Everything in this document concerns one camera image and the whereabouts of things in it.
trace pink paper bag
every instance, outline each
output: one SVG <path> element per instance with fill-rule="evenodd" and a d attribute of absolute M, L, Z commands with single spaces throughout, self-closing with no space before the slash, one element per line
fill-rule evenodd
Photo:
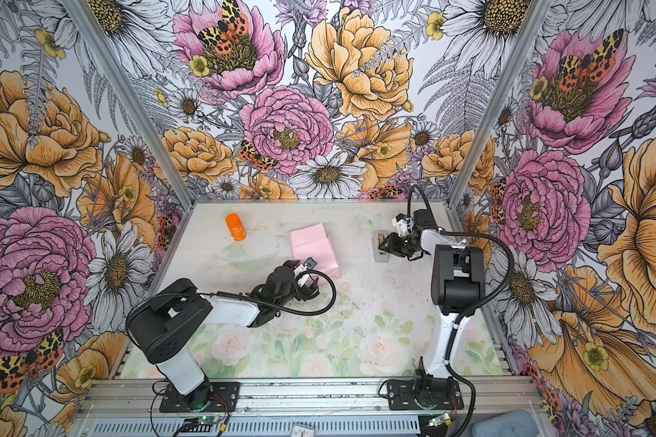
<path fill-rule="evenodd" d="M 340 277 L 338 259 L 333 252 L 333 246 L 326 235 L 323 224 L 319 223 L 306 229 L 289 232 L 289 242 L 292 244 L 294 259 L 304 262 L 306 258 L 314 258 L 318 263 L 315 267 L 316 270 L 322 271 L 334 279 Z"/>

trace orange bottle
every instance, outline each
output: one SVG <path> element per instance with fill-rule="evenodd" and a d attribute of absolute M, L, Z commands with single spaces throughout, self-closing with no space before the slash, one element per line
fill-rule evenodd
<path fill-rule="evenodd" d="M 231 236 L 234 237 L 234 240 L 241 241 L 245 239 L 245 228 L 243 227 L 243 223 L 238 214 L 228 214 L 226 216 L 226 226 L 229 227 L 229 231 L 231 231 Z"/>

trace floral tablecloth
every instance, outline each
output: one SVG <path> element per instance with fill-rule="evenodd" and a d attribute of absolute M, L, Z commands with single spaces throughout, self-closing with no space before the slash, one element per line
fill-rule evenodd
<path fill-rule="evenodd" d="M 283 313 L 260 328 L 211 324 L 198 329 L 190 351 L 211 378 L 408 376 L 426 351 L 435 323 L 430 303 L 432 261 L 409 263 L 392 258 L 374 262 L 371 236 L 388 229 L 403 210 L 398 203 L 324 203 L 198 205 L 166 274 L 164 285 L 189 277 L 200 290 L 246 292 L 262 283 L 271 268 L 291 258 L 288 247 L 259 271 L 229 266 L 215 253 L 231 242 L 226 214 L 241 216 L 249 234 L 287 236 L 289 231 L 321 222 L 340 266 L 338 298 L 321 316 Z M 438 217 L 440 223 L 444 217 Z M 310 302 L 292 308 L 315 310 L 330 299 L 325 284 Z M 464 375 L 502 373 L 482 315 L 477 312 L 463 331 L 455 369 Z M 161 374 L 134 348 L 121 378 L 159 378 Z"/>

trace pink peony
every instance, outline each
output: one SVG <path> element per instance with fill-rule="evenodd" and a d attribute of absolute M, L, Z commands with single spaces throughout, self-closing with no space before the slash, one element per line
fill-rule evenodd
<path fill-rule="evenodd" d="M 293 175 L 298 165 L 328 154 L 333 147 L 328 110 L 292 88 L 264 90 L 239 116 L 245 125 L 245 140 L 261 155 L 275 159 L 279 173 Z"/>
<path fill-rule="evenodd" d="M 82 304 L 95 244 L 84 229 L 46 208 L 20 208 L 0 219 L 0 358 L 34 350 L 58 328 L 82 332 Z"/>
<path fill-rule="evenodd" d="M 627 54 L 627 32 L 613 56 L 616 64 L 600 81 L 579 82 L 571 91 L 561 91 L 563 77 L 559 63 L 562 57 L 584 58 L 602 43 L 592 42 L 590 36 L 579 40 L 563 31 L 542 57 L 542 65 L 536 65 L 532 76 L 535 80 L 530 90 L 528 104 L 523 106 L 519 118 L 524 131 L 542 139 L 549 147 L 563 147 L 569 153 L 578 154 L 590 149 L 620 122 L 632 101 L 622 98 L 627 89 L 625 82 L 634 64 L 634 56 Z"/>
<path fill-rule="evenodd" d="M 238 0 L 241 14 L 247 17 L 247 36 L 242 36 L 234 49 L 227 55 L 217 55 L 214 50 L 205 50 L 197 34 L 209 27 L 218 27 L 222 19 L 222 8 L 217 4 L 216 12 L 206 7 L 201 15 L 190 11 L 189 15 L 176 14 L 173 18 L 175 44 L 178 59 L 193 61 L 192 76 L 199 76 L 210 96 L 207 100 L 236 99 L 241 94 L 252 94 L 267 85 L 282 79 L 285 63 L 285 44 L 279 30 L 272 33 L 265 24 L 257 7 L 249 11 Z"/>
<path fill-rule="evenodd" d="M 542 272 L 563 267 L 586 238 L 590 205 L 578 163 L 560 150 L 528 150 L 506 181 L 498 237 L 533 258 Z"/>

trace metal vent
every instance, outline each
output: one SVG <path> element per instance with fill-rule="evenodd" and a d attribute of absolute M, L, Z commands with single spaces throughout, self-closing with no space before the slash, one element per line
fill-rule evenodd
<path fill-rule="evenodd" d="M 170 437 L 184 423 L 183 419 L 154 418 L 161 437 Z M 294 424 L 314 428 L 321 436 L 403 436 L 420 433 L 418 416 L 334 416 L 278 418 L 233 416 L 224 437 L 282 436 L 286 437 Z M 180 437 L 216 436 L 219 424 L 200 425 L 198 429 L 180 433 Z M 97 419 L 88 437 L 155 437 L 148 419 Z"/>

